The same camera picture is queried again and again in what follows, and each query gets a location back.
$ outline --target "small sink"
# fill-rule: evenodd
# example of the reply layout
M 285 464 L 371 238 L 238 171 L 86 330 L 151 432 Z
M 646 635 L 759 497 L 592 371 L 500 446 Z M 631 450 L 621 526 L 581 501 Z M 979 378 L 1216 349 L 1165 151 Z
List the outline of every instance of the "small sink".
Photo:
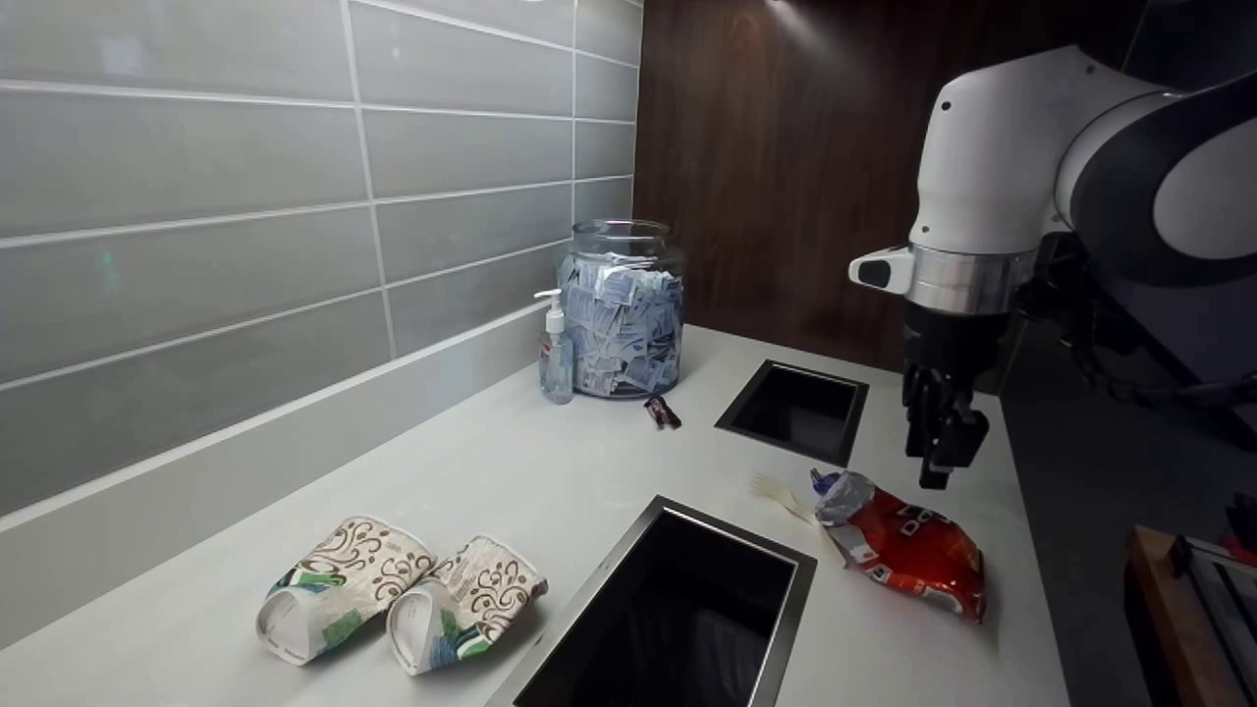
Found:
M 804 552 L 657 497 L 495 703 L 773 703 L 814 570 Z
M 714 429 L 849 464 L 868 385 L 767 360 Z

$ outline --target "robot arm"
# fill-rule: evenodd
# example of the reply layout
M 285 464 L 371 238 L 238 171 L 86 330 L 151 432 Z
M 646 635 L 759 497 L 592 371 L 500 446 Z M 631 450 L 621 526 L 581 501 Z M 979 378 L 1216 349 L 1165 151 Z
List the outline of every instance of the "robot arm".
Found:
M 907 248 L 849 278 L 907 298 L 907 455 L 945 487 L 985 434 L 970 407 L 996 356 L 1041 238 L 1075 233 L 1091 258 L 1144 284 L 1257 272 L 1257 74 L 1165 93 L 1075 48 L 943 86 Z

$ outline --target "wall tile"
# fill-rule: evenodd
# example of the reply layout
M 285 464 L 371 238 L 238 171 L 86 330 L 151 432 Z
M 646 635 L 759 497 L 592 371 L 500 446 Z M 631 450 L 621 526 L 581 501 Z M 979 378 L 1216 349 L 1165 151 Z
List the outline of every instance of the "wall tile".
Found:
M 381 295 L 0 392 L 0 514 L 388 356 Z
M 365 112 L 377 197 L 567 180 L 571 120 Z
M 621 61 L 640 61 L 640 0 L 581 0 L 576 48 Z
M 0 250 L 0 379 L 375 284 L 365 208 Z
M 381 7 L 355 11 L 365 100 L 571 112 L 574 59 Z
M 576 127 L 576 178 L 631 171 L 631 162 L 636 162 L 631 127 L 606 127 L 606 120 Z
M 397 349 L 414 352 L 526 307 L 534 290 L 557 284 L 557 258 L 560 248 L 541 248 L 388 290 Z
M 602 59 L 576 59 L 576 110 L 581 119 L 615 119 L 636 120 L 636 70 L 602 61 Z
M 469 0 L 393 0 L 393 4 L 551 38 L 560 48 L 574 44 L 574 0 L 526 0 L 526 4 L 521 0 L 473 0 L 473 4 Z
M 5 93 L 0 237 L 356 199 L 348 110 Z
M 381 208 L 388 278 L 560 238 L 571 184 Z
M 348 99 L 339 0 L 5 0 L 0 74 Z
M 631 217 L 631 178 L 576 184 L 576 221 L 615 221 L 615 217 Z

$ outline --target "red snack bag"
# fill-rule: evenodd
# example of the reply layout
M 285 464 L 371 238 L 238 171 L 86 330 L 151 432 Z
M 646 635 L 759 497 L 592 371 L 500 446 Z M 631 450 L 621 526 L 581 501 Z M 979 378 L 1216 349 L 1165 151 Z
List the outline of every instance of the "red snack bag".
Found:
M 907 508 L 856 472 L 814 472 L 816 518 L 866 576 L 982 620 L 982 551 L 952 518 Z

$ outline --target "white countertop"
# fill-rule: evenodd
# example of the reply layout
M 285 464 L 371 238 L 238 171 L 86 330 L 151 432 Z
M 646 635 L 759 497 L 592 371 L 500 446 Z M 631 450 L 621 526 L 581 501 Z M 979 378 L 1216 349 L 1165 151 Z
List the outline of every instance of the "white countertop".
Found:
M 318 666 L 280 662 L 257 639 L 251 616 L 266 584 L 329 526 L 346 514 L 377 514 L 433 551 L 457 551 L 473 535 L 511 540 L 551 576 L 534 620 L 546 628 L 653 493 L 816 559 L 778 691 L 783 707 L 1070 703 L 996 399 L 979 399 L 994 424 L 979 464 L 957 472 L 952 492 L 930 493 L 915 487 L 915 464 L 904 460 L 897 371 L 701 327 L 687 327 L 685 352 L 687 378 L 668 392 L 685 416 L 680 432 L 657 432 L 631 399 L 546 404 L 537 371 L 521 368 L 5 648 L 5 703 L 486 703 L 526 635 L 485 662 L 410 679 L 381 635 Z M 804 455 L 714 429 L 767 356 L 868 379 L 852 467 L 974 535 L 994 593 L 982 628 L 841 570 L 825 538 L 750 492 L 754 475 L 816 467 Z

